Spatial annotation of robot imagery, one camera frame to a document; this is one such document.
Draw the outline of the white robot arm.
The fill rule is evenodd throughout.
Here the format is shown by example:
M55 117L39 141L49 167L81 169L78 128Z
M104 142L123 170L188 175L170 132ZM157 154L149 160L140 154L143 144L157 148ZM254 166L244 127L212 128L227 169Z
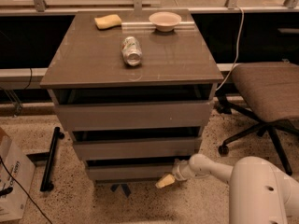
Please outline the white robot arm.
M290 217L299 217L299 182L258 157L245 157L231 166L195 154L176 161L156 187L209 175L229 186L230 224L288 224Z

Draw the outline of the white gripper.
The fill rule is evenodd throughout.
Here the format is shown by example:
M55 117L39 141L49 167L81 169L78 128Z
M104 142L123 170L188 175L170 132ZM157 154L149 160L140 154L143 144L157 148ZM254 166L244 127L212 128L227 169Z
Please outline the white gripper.
M175 181L185 181L190 178L190 166L187 161L175 160L172 169L172 175L166 174L162 176L155 184L157 189L162 189L166 186L172 185Z

